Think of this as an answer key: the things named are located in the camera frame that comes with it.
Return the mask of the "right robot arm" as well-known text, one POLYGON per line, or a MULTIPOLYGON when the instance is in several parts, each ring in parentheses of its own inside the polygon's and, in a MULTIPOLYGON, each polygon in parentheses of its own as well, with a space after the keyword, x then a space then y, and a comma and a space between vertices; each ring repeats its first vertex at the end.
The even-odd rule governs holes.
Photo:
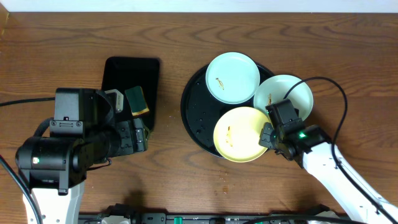
POLYGON ((266 106, 269 121, 259 145, 272 149, 314 176, 353 221, 397 223, 397 207, 377 193, 317 125, 306 126, 285 99, 266 106))

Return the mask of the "yellow plate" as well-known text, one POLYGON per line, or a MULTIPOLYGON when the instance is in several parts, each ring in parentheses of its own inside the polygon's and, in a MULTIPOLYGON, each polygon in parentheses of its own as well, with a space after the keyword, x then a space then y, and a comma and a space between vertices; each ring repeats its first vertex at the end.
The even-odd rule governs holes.
POLYGON ((269 118, 252 107, 238 107, 225 113, 213 131, 216 150, 232 162, 250 162, 261 157, 267 148, 259 140, 269 118))

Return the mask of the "green and yellow sponge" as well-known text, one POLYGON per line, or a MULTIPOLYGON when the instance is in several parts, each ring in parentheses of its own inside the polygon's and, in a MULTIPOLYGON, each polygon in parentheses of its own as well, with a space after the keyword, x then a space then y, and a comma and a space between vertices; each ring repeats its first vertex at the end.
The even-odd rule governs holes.
POLYGON ((124 91, 133 116, 140 116, 149 112, 144 92, 141 86, 135 86, 124 91))

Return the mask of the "light blue plate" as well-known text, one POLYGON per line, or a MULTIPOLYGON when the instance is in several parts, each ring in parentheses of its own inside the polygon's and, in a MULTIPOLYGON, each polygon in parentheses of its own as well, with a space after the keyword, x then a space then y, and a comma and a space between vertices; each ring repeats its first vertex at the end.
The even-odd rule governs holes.
POLYGON ((214 58, 205 72, 208 91, 218 101, 236 105, 254 96, 261 76, 247 55, 227 52, 214 58))

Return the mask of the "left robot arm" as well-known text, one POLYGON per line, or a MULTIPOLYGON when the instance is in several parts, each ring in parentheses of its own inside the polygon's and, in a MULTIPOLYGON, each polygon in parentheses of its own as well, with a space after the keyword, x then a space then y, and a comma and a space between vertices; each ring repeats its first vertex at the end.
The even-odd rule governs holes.
POLYGON ((140 118, 118 121, 110 91, 59 88, 55 114, 16 152, 29 223, 77 223, 89 170, 147 150, 140 118))

